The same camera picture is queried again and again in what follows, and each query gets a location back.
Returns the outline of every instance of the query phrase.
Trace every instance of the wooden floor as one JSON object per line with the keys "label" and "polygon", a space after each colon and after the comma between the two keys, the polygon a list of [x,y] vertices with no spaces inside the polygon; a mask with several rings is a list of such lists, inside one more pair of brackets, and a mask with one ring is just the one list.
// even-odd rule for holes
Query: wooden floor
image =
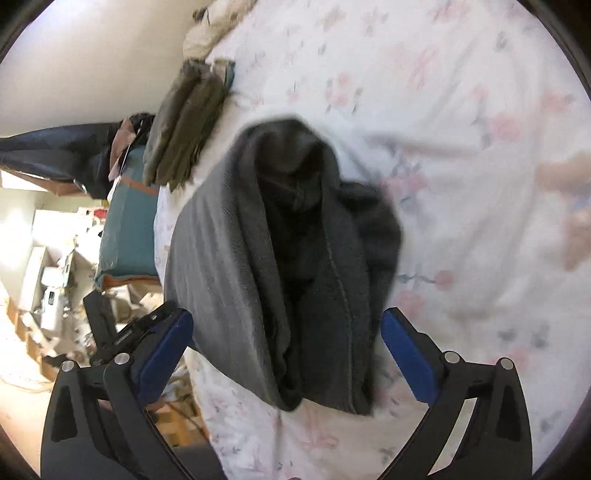
{"label": "wooden floor", "polygon": [[0,307],[0,424],[37,473],[50,387]]}

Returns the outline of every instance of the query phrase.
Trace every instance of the floral bedsheet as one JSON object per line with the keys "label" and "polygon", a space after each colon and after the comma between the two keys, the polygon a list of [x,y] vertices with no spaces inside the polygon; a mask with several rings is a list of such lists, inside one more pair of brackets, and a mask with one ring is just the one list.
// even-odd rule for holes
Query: floral bedsheet
{"label": "floral bedsheet", "polygon": [[[548,32],[514,0],[259,0],[212,56],[236,60],[233,93],[192,183],[160,191],[159,275],[181,208],[253,112],[344,120],[404,229],[387,306],[468,361],[515,361],[540,466],[591,384],[591,105]],[[281,412],[186,357],[229,479],[373,480],[426,410],[380,338],[370,417]]]}

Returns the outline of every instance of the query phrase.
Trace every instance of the teal pillow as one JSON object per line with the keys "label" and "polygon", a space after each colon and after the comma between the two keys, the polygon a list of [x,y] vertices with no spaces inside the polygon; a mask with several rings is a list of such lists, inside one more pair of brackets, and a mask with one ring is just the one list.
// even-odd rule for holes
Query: teal pillow
{"label": "teal pillow", "polygon": [[95,277],[101,290],[134,281],[158,282],[154,265],[158,190],[142,183],[144,149],[141,145],[128,153],[109,205]]}

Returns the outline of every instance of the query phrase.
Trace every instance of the dark gray towel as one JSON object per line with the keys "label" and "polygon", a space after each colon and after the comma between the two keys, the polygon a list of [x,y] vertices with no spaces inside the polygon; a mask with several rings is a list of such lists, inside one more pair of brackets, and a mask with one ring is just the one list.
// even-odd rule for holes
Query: dark gray towel
{"label": "dark gray towel", "polygon": [[372,347],[401,232],[289,119],[248,128],[178,218],[164,295],[217,369],[283,410],[369,414]]}

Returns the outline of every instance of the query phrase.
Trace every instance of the pink flower pattern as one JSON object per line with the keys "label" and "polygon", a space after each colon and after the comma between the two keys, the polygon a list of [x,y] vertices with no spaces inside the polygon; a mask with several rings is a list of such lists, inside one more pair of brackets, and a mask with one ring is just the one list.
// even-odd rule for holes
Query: pink flower pattern
{"label": "pink flower pattern", "polygon": [[469,11],[466,0],[440,0],[440,5],[431,14],[433,23],[450,22],[461,20]]}
{"label": "pink flower pattern", "polygon": [[305,405],[304,409],[307,440],[300,442],[302,447],[305,450],[335,450],[339,446],[339,439],[323,431],[318,411],[310,405]]}
{"label": "pink flower pattern", "polygon": [[409,320],[415,320],[423,311],[425,297],[409,288],[401,290],[394,297],[394,306],[398,307]]}
{"label": "pink flower pattern", "polygon": [[544,112],[559,114],[564,113],[573,102],[573,95],[559,95],[546,91],[541,98],[541,107]]}
{"label": "pink flower pattern", "polygon": [[521,127],[517,119],[506,113],[499,113],[489,120],[493,137],[506,142],[516,142],[521,136]]}

